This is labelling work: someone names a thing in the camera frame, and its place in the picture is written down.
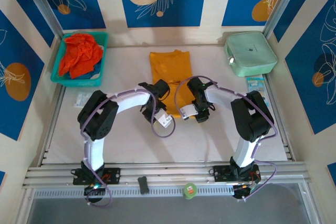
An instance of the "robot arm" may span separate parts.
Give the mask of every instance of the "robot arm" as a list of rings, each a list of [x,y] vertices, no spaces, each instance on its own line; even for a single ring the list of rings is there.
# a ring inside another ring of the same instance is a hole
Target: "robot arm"
[[[111,99],[100,90],[92,94],[77,118],[82,129],[81,133],[85,137],[85,158],[81,168],[72,172],[75,176],[74,185],[89,185],[85,189],[85,195],[100,187],[94,174],[106,184],[113,184],[110,177],[115,171],[104,168],[103,146],[104,138],[111,131],[115,116],[134,106],[142,106],[141,111],[144,109],[142,114],[149,122],[158,121],[166,128],[173,119],[166,113],[166,106],[159,99],[168,91],[168,84],[159,80],[155,85],[140,83],[135,89],[116,94]]]
[[[214,174],[217,182],[234,182],[253,180],[258,183],[260,179],[252,177],[258,171],[258,166],[254,164],[254,155],[258,142],[268,134],[271,125],[246,99],[236,97],[234,92],[224,92],[213,85],[212,82],[202,83],[199,78],[192,78],[187,83],[188,88],[195,97],[191,105],[181,108],[182,118],[185,120],[189,116],[195,116],[198,123],[209,118],[209,109],[215,110],[214,103],[225,107],[231,107],[236,129],[240,135],[237,149],[230,159],[229,166],[215,166]],[[245,96],[251,100],[264,114],[274,123],[274,120],[263,101],[262,96],[257,91],[252,91]],[[240,194],[237,198],[250,193],[248,189],[245,194]]]

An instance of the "orange circle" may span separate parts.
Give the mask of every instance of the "orange circle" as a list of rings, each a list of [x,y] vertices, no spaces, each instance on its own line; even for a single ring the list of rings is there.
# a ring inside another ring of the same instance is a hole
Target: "orange circle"
[[[157,15],[157,17],[162,17],[162,16],[163,16],[163,12],[162,12],[162,11],[158,11],[158,12],[156,13],[156,15]]]
[[[267,21],[278,0],[260,0],[252,10],[252,18],[255,21]]]
[[[12,63],[6,70],[5,74],[9,79],[5,82],[7,93],[16,101],[24,101],[29,96],[31,85],[31,78],[29,70],[21,63]]]
[[[313,75],[313,84],[316,87],[321,87],[323,85],[323,74],[321,74],[320,72],[317,72]]]
[[[57,7],[58,11],[64,15],[68,15],[70,13],[70,8],[67,5],[61,4]]]

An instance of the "small package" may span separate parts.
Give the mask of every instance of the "small package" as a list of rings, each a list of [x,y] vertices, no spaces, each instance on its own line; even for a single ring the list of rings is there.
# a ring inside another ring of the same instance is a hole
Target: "small package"
[[[258,91],[264,102],[266,103],[266,106],[268,106],[268,101],[266,98],[266,88],[265,88],[265,81],[263,78],[247,78],[247,84],[248,84],[248,92],[251,91]]]

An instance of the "red cloth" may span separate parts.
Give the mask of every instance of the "red cloth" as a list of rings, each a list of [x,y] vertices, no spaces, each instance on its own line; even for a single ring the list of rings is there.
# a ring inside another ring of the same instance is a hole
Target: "red cloth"
[[[82,76],[95,69],[103,57],[103,50],[90,34],[73,34],[66,38],[67,51],[63,56],[59,68],[59,76],[70,72],[72,79]]]

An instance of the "label tag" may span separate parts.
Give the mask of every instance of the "label tag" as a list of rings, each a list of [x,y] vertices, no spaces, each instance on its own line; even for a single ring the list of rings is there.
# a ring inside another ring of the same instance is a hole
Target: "label tag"
[[[187,187],[187,190],[188,190],[188,193],[189,193],[189,194],[193,194],[193,193],[194,193],[194,189],[193,189],[192,186],[188,186],[188,187]]]
[[[263,78],[247,78],[247,84],[248,84],[248,92],[251,91],[258,91],[264,102],[266,103],[266,106],[268,106],[268,101],[266,99],[266,87],[265,87],[265,81]]]
[[[87,103],[89,98],[91,97],[92,93],[88,92],[79,92],[76,98],[76,102],[73,105],[75,108],[83,108],[84,105]]]

